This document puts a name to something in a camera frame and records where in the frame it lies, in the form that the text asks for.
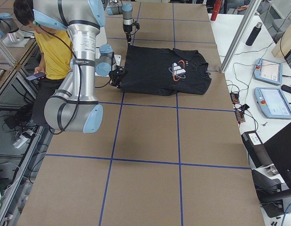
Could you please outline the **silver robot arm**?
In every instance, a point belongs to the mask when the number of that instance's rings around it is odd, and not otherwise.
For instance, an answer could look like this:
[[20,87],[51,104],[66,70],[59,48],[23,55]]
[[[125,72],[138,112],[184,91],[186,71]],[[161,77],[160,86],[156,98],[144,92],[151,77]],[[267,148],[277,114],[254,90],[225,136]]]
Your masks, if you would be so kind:
[[102,122],[103,107],[94,94],[96,75],[123,76],[112,47],[102,45],[96,53],[96,37],[105,26],[100,0],[35,0],[34,19],[39,25],[68,31],[73,55],[71,70],[44,109],[48,125],[61,132],[96,132]]
[[109,16],[122,15],[123,16],[123,31],[126,35],[127,45],[131,45],[132,35],[136,34],[140,29],[140,24],[133,19],[133,7],[131,3],[111,2],[107,7],[107,14]]

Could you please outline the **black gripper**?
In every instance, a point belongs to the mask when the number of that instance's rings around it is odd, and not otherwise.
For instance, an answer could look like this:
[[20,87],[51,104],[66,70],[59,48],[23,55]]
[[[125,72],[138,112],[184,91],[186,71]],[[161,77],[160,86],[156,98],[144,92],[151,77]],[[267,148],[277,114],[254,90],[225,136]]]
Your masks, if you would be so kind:
[[116,69],[113,71],[110,71],[109,73],[109,77],[110,77],[109,85],[120,89],[122,79],[126,75],[127,75],[127,70],[124,67],[117,65]]
[[137,32],[137,30],[135,30],[135,32],[133,32],[133,28],[134,28],[134,26],[132,26],[132,24],[123,25],[123,29],[124,29],[124,32],[126,34],[126,40],[127,40],[127,45],[128,46],[131,45],[131,40],[132,40],[131,35],[133,35],[133,34],[135,34]]

